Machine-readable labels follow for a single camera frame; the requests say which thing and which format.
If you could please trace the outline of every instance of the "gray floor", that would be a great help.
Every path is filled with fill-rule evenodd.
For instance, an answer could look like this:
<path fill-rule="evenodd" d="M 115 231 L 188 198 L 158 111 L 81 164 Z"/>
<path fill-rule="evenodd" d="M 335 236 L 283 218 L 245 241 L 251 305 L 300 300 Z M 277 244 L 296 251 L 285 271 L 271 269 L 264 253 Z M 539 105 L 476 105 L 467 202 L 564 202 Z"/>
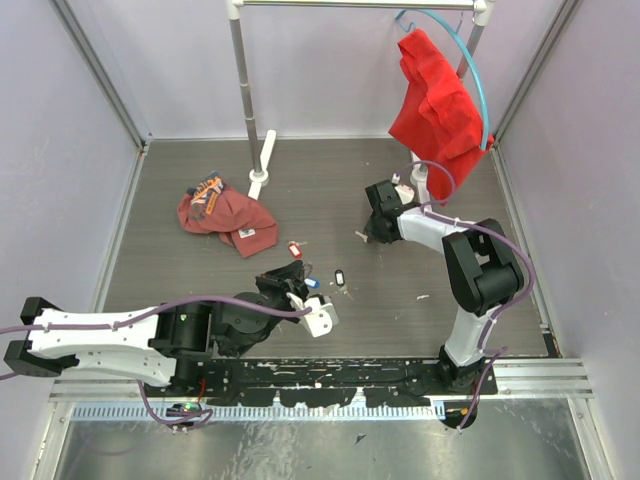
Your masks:
<path fill-rule="evenodd" d="M 71 422 L 59 480 L 589 478 L 566 400 L 482 401 L 459 434 L 439 421 Z"/>
<path fill-rule="evenodd" d="M 175 210 L 184 191 L 214 169 L 248 191 L 247 144 L 154 142 L 105 311 L 189 294 L 252 291 L 256 274 L 292 261 L 286 245 L 295 240 L 308 242 L 303 259 L 313 264 L 313 276 L 321 291 L 332 296 L 341 323 L 326 337 L 312 339 L 302 327 L 282 322 L 249 356 L 435 356 L 451 332 L 457 308 L 444 259 L 408 242 L 366 245 L 354 233 L 370 214 L 364 187 L 390 178 L 408 161 L 407 150 L 393 140 L 278 140 L 270 183 L 260 199 L 279 223 L 280 241 L 243 260 L 217 235 L 182 231 Z M 489 157 L 445 212 L 469 220 L 493 217 L 510 233 Z M 345 273 L 350 296 L 330 285 L 338 268 Z M 490 345 L 508 345 L 511 355 L 546 354 L 530 300 L 503 315 Z"/>

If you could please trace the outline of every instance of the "clothing rack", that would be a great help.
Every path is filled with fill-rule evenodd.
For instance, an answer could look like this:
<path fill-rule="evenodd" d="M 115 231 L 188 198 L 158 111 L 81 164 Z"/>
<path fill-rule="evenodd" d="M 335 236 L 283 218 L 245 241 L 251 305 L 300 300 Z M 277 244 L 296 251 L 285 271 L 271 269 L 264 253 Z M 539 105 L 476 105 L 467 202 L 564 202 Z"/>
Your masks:
<path fill-rule="evenodd" d="M 397 8 L 397 9 L 433 9 L 433 10 L 468 10 L 474 14 L 474 25 L 467 41 L 467 48 L 473 55 L 482 36 L 484 27 L 489 21 L 491 11 L 497 0 L 226 0 L 231 38 L 238 69 L 240 93 L 244 109 L 244 120 L 247 126 L 249 150 L 253 169 L 249 173 L 251 187 L 249 196 L 256 200 L 260 190 L 269 181 L 269 162 L 276 141 L 276 131 L 268 130 L 262 149 L 258 141 L 256 119 L 251 100 L 247 60 L 240 26 L 240 9 L 245 6 L 299 6 L 299 7 L 362 7 L 362 8 Z M 458 66 L 458 76 L 464 77 L 467 62 L 463 57 Z"/>

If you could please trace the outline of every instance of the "garment label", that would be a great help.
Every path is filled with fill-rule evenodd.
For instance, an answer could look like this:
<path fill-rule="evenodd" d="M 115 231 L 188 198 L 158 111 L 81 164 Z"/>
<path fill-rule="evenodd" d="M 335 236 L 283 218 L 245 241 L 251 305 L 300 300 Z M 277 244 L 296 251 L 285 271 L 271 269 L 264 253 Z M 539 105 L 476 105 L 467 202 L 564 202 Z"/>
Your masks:
<path fill-rule="evenodd" d="M 244 230 L 238 230 L 238 234 L 240 235 L 240 238 L 247 238 L 255 235 L 256 231 L 253 228 L 246 228 Z"/>

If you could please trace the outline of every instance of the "horizontal rod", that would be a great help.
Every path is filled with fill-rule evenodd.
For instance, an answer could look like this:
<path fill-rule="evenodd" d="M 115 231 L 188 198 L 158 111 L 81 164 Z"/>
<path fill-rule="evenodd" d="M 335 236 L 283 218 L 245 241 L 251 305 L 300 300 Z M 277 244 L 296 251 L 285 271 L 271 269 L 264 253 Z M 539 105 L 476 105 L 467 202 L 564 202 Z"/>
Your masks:
<path fill-rule="evenodd" d="M 487 9 L 485 0 L 235 0 L 234 5 L 279 5 L 299 7 L 433 8 L 435 10 Z"/>

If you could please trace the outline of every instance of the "red cloth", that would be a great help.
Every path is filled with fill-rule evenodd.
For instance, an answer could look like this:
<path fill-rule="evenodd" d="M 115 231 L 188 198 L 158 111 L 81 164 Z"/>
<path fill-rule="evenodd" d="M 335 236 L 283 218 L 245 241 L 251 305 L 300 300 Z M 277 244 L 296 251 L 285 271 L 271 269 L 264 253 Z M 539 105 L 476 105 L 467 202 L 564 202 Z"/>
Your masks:
<path fill-rule="evenodd" d="M 191 233 L 219 232 L 220 239 L 247 258 L 278 241 L 278 225 L 257 200 L 225 185 L 210 213 L 205 203 L 193 203 L 186 193 L 178 206 L 182 228 Z"/>
<path fill-rule="evenodd" d="M 423 160 L 445 167 L 459 188 L 486 150 L 480 149 L 482 118 L 447 59 L 422 30 L 398 43 L 400 66 L 409 88 L 389 133 Z M 487 150 L 493 145 L 489 137 Z M 451 193 L 451 182 L 430 168 L 427 189 L 437 200 Z"/>

